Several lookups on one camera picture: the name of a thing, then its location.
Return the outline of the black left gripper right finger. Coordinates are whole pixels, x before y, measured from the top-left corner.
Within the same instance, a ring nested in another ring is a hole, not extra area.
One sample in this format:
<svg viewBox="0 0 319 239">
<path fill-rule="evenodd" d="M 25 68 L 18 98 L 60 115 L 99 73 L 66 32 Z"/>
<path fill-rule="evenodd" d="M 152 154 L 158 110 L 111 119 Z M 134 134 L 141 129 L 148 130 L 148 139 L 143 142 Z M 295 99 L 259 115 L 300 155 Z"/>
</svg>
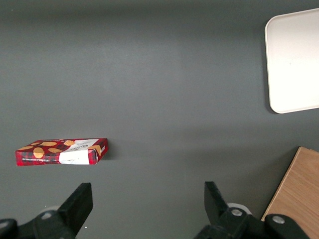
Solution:
<svg viewBox="0 0 319 239">
<path fill-rule="evenodd" d="M 204 184 L 204 206 L 210 221 L 196 239 L 308 239 L 309 236 L 290 217 L 267 215 L 261 221 L 239 207 L 224 201 L 214 182 Z"/>
</svg>

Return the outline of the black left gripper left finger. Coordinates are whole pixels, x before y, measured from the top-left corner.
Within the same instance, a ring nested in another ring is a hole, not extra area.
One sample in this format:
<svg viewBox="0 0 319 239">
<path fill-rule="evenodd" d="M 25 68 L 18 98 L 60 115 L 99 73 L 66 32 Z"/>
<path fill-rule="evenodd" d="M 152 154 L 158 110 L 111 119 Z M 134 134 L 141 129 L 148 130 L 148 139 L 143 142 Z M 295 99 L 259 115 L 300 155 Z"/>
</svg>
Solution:
<svg viewBox="0 0 319 239">
<path fill-rule="evenodd" d="M 46 210 L 23 225 L 1 219 L 2 239 L 74 239 L 93 209 L 91 183 L 82 183 L 56 210 Z"/>
</svg>

